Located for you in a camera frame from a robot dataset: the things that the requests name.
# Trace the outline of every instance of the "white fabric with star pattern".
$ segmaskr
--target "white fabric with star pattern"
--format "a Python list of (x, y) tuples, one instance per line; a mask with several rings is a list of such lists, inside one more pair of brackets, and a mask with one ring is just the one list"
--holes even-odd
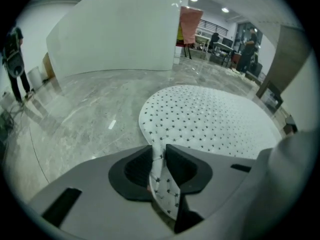
[(166, 144), (256, 159), (281, 138), (273, 121), (251, 100), (194, 85), (176, 85), (152, 95), (141, 109), (139, 126), (153, 147), (152, 195), (173, 219), (178, 215), (180, 189), (165, 166)]

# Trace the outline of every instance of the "pink cloth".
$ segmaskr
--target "pink cloth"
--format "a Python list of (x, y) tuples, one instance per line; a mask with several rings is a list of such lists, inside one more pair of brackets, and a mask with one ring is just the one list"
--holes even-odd
[(180, 24), (185, 45), (196, 42), (196, 30), (204, 12), (181, 6)]

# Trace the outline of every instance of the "black monitor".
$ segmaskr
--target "black monitor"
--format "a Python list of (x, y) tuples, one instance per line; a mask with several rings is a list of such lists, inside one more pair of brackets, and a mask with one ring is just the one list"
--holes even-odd
[(222, 44), (229, 46), (230, 48), (232, 47), (233, 41), (228, 39), (228, 38), (223, 38)]

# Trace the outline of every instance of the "gray marble floor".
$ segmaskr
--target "gray marble floor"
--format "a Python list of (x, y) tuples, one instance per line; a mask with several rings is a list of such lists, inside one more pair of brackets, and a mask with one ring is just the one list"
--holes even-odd
[[(189, 59), (181, 59), (170, 71), (106, 70), (52, 80), (23, 109), (12, 110), (15, 127), (4, 160), (12, 189), (28, 202), (79, 163), (146, 145), (138, 125), (140, 110), (155, 92), (174, 85), (244, 96), (268, 113), (255, 96), (254, 82), (218, 65)], [(116, 123), (109, 129), (112, 121)]]

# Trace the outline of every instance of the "black backpack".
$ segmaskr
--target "black backpack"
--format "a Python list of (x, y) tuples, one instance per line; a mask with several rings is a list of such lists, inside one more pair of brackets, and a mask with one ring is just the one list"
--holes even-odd
[(25, 64), (20, 50), (20, 44), (16, 29), (6, 36), (3, 48), (4, 66), (8, 73), (17, 78), (25, 71)]

